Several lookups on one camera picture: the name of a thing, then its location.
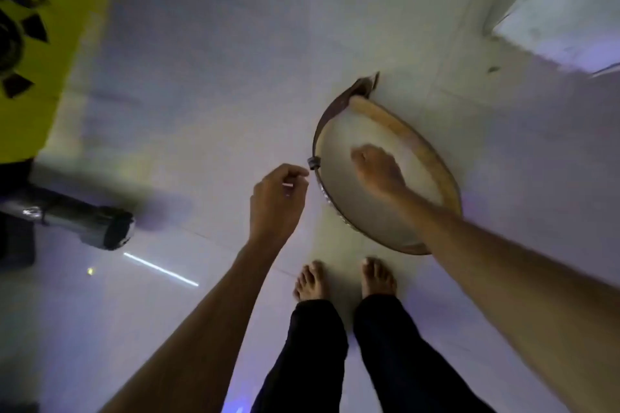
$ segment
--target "black pants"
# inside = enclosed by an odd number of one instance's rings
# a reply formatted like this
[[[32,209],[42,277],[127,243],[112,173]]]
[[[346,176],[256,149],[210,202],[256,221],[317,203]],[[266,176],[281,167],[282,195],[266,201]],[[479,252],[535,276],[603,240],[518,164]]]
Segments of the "black pants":
[[[353,331],[384,413],[493,411],[420,337],[396,297],[362,300]],[[342,320],[331,302],[297,304],[286,344],[252,413],[338,412],[347,349]]]

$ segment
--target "yellow mat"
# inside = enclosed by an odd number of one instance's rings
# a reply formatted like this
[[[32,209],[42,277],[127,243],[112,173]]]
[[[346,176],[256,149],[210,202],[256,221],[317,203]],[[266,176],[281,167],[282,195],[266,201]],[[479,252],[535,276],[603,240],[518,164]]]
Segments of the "yellow mat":
[[[0,0],[0,163],[45,145],[80,35],[105,1]]]

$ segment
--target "person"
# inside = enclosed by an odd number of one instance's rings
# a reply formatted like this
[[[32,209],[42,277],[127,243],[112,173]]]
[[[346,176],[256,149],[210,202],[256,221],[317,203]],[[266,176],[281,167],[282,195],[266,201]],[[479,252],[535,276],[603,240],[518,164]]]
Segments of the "person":
[[[393,206],[485,317],[574,412],[620,404],[620,290],[462,220],[407,188],[394,158],[352,150],[366,189]],[[250,199],[250,235],[228,272],[104,406],[104,413],[219,412],[252,308],[304,209],[309,172],[281,165]],[[255,411],[337,410],[346,339],[320,262],[302,270],[299,305]],[[385,411],[489,411],[428,346],[395,298],[396,281],[365,261],[354,331]]]

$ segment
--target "left hand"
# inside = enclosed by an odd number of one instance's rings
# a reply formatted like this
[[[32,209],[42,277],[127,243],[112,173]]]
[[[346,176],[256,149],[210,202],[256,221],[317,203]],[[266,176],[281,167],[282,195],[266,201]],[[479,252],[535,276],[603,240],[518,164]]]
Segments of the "left hand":
[[[310,172],[284,163],[254,187],[250,199],[250,240],[284,246],[306,205]]]

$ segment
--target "bare foot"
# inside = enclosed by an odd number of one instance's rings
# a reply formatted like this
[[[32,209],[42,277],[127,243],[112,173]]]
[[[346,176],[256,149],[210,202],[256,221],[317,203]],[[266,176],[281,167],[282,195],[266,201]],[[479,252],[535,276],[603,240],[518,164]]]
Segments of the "bare foot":
[[[295,283],[293,296],[298,302],[328,298],[329,291],[322,261],[315,260],[309,265],[304,265]]]
[[[383,261],[369,256],[361,265],[361,296],[396,295],[396,279]]]

